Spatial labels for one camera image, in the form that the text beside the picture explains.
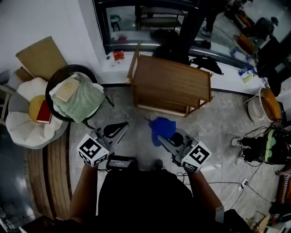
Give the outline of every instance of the beige book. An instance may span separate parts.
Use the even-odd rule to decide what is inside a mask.
[[[74,92],[78,89],[80,82],[74,78],[69,77],[56,91],[55,95],[66,102],[71,98]]]

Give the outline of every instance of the white bean bag chair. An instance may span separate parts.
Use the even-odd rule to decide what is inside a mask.
[[[6,127],[15,144],[40,149],[59,138],[68,127],[68,122],[55,116],[51,117],[50,124],[36,123],[30,118],[29,102],[36,96],[45,95],[46,85],[47,81],[35,78],[20,84],[10,98]]]

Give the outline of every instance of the book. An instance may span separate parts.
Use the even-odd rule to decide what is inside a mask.
[[[51,120],[51,111],[49,109],[49,106],[47,105],[47,102],[44,100],[40,106],[40,111],[38,112],[36,121],[38,123],[45,123],[49,124]]]
[[[55,96],[67,103],[74,92],[78,89],[79,85],[80,82],[78,80],[69,77],[56,91]]]

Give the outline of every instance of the round black chair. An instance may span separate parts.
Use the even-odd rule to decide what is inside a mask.
[[[70,117],[65,117],[62,116],[61,114],[59,114],[57,111],[54,110],[53,107],[53,101],[50,97],[49,92],[56,86],[58,85],[60,82],[62,82],[63,80],[67,79],[68,77],[70,77],[74,72],[79,72],[82,73],[86,76],[88,76],[91,81],[93,83],[98,83],[97,79],[95,77],[95,75],[93,74],[93,72],[91,70],[89,70],[87,67],[85,66],[80,66],[80,65],[67,65],[64,66],[62,68],[60,68],[59,70],[57,70],[53,76],[50,78],[46,90],[45,90],[45,100],[47,102],[47,105],[51,111],[51,113],[58,119],[65,121],[65,122],[74,122],[74,120]],[[114,107],[114,104],[109,100],[109,98],[107,96],[105,96],[105,99]],[[87,117],[83,123],[90,129],[95,129],[91,126],[88,125],[88,120],[90,118],[92,118],[98,111],[99,109],[97,109],[91,116]]]

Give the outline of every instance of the wall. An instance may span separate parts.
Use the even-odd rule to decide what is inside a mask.
[[[102,73],[78,0],[0,2],[0,72],[19,68],[15,54],[47,36],[53,37],[68,64]]]
[[[279,24],[275,26],[273,34],[279,42],[291,30],[291,10],[278,0],[254,0],[252,3],[247,1],[245,12],[254,22],[261,17],[269,19],[272,16],[276,17]]]

